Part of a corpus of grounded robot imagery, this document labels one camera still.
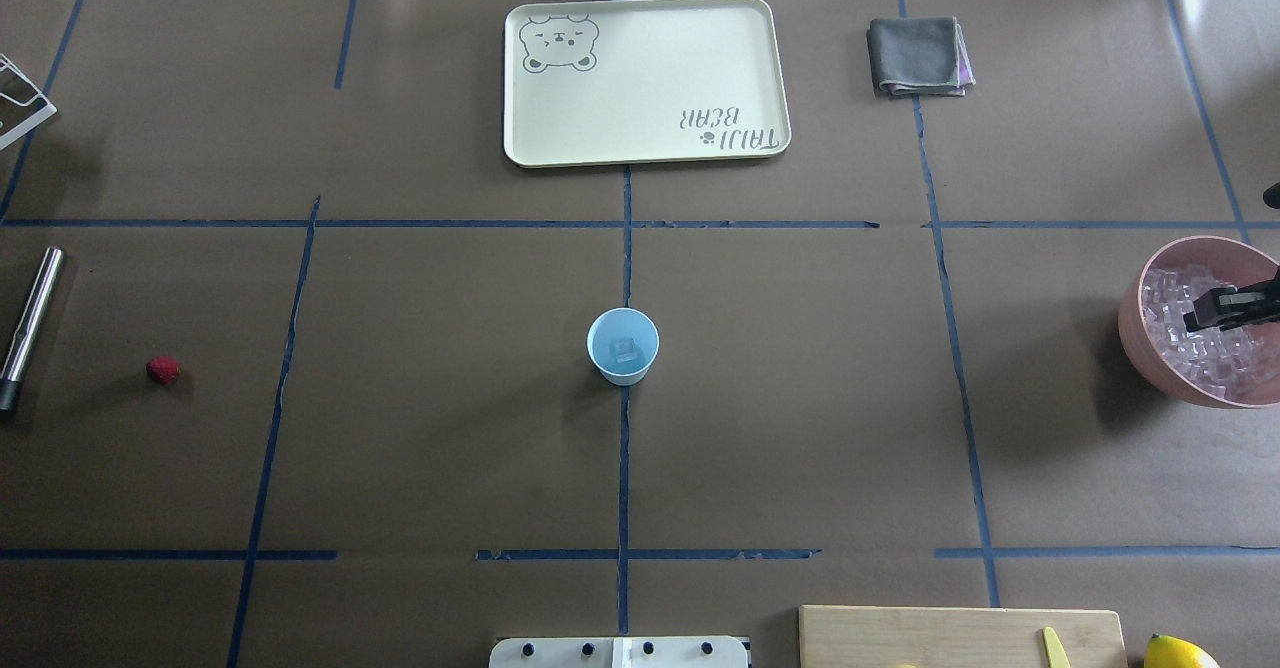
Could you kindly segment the clear ice cube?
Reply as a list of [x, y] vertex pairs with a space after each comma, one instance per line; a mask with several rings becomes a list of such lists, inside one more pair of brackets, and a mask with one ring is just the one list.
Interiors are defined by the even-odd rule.
[[644, 358], [643, 349], [632, 337], [618, 337], [617, 340], [611, 340], [609, 353], [614, 363], [639, 363]]

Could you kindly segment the red strawberry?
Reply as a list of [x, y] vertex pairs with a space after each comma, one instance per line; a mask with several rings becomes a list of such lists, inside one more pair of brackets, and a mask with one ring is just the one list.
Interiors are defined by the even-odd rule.
[[156, 354], [146, 363], [145, 371], [152, 383], [168, 386], [182, 376], [182, 363], [172, 354]]

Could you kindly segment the pink bowl of ice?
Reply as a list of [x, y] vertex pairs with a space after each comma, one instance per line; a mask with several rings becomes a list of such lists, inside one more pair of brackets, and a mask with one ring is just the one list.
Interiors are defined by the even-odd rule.
[[1157, 250], [1117, 308], [1121, 348], [1142, 378], [1180, 402], [1230, 410], [1277, 404], [1277, 322], [1190, 331], [1184, 317], [1216, 288], [1245, 290], [1277, 275], [1277, 261], [1220, 235]]

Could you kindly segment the light blue plastic cup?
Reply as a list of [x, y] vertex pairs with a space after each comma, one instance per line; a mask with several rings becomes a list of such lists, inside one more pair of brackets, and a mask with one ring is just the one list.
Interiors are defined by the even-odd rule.
[[627, 307], [609, 308], [591, 322], [586, 349], [608, 383], [634, 386], [655, 362], [660, 335], [648, 314]]

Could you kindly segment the yellow lemon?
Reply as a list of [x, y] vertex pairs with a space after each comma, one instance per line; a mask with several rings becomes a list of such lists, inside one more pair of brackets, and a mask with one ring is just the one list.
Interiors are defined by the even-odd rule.
[[1199, 645], [1171, 636], [1152, 633], [1143, 656], [1146, 668], [1219, 668], [1219, 662]]

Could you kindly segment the grey folded cloth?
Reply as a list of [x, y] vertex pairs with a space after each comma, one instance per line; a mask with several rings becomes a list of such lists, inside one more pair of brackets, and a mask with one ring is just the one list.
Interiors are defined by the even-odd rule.
[[867, 29], [877, 90], [963, 97], [977, 83], [956, 17], [874, 18]]

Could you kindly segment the bamboo cutting board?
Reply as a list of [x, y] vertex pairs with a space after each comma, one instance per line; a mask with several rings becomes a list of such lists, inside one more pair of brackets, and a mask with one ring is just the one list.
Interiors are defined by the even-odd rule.
[[804, 667], [1046, 667], [1043, 631], [1071, 667], [1125, 667], [1120, 619], [1106, 610], [801, 605]]

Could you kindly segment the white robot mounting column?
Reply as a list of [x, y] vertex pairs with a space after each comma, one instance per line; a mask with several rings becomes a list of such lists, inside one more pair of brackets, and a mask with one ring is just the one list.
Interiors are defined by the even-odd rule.
[[512, 637], [489, 667], [750, 667], [746, 639], [728, 635]]

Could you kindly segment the cream bear serving tray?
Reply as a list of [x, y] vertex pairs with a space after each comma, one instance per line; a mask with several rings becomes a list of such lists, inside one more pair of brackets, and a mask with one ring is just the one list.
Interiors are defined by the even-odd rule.
[[535, 3], [506, 17], [503, 145], [516, 165], [773, 157], [791, 139], [763, 0]]

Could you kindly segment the steel muddler black tip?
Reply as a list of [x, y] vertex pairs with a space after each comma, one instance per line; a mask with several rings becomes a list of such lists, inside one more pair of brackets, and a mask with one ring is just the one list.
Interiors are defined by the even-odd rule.
[[49, 311], [64, 258], [64, 250], [60, 247], [47, 247], [35, 273], [29, 293], [13, 331], [5, 361], [3, 362], [3, 416], [12, 416], [20, 401], [27, 363], [29, 363], [44, 317]]

